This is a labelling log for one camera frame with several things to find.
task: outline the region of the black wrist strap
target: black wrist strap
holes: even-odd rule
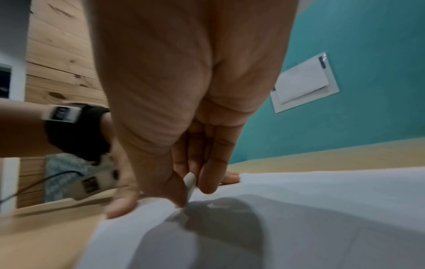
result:
[[[71,121],[67,115],[80,109]],[[81,103],[56,106],[45,118],[45,130],[49,143],[63,152],[71,153],[87,161],[99,162],[100,156],[108,153],[109,143],[100,130],[103,114],[109,109]]]

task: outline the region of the turquoise wall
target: turquoise wall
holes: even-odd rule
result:
[[[327,52],[340,93],[248,121],[231,163],[425,136],[425,1],[316,0],[282,71]]]

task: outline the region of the blue patterned fabric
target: blue patterned fabric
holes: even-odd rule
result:
[[[93,168],[87,161],[71,154],[57,154],[46,158],[46,177],[68,170],[79,171],[83,175],[87,175]],[[69,173],[46,181],[44,183],[46,193],[45,202],[68,198],[69,195],[66,186],[74,182],[78,177],[75,173]]]

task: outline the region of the wire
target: wire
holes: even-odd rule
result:
[[[57,173],[57,174],[54,174],[54,175],[48,176],[48,177],[46,177],[46,178],[44,178],[44,179],[42,179],[42,180],[39,180],[39,181],[37,181],[37,182],[35,182],[35,183],[31,184],[30,186],[25,187],[25,188],[23,188],[22,190],[17,191],[15,194],[12,194],[11,196],[8,196],[8,197],[4,198],[3,200],[0,200],[0,205],[1,205],[1,204],[3,204],[3,203],[4,203],[4,202],[6,202],[6,201],[8,201],[8,200],[12,199],[13,197],[15,197],[15,196],[18,196],[18,195],[22,194],[24,191],[29,190],[29,189],[31,189],[31,188],[32,188],[32,187],[34,187],[34,186],[37,186],[37,185],[38,185],[38,184],[40,184],[40,183],[43,183],[43,182],[45,182],[45,181],[48,181],[49,179],[52,179],[52,178],[54,178],[54,177],[56,177],[56,176],[58,176],[58,175],[63,175],[63,174],[68,174],[68,173],[75,173],[75,174],[77,174],[77,175],[79,175],[79,176],[83,176],[83,174],[82,174],[81,172],[79,172],[79,171],[75,171],[75,170],[62,171],[62,172],[60,172],[60,173]]]

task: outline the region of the wooden wall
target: wooden wall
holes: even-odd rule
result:
[[[25,101],[107,105],[97,78],[80,0],[32,0]],[[22,158],[19,189],[44,177],[45,157]],[[18,196],[17,207],[44,202],[44,186]]]

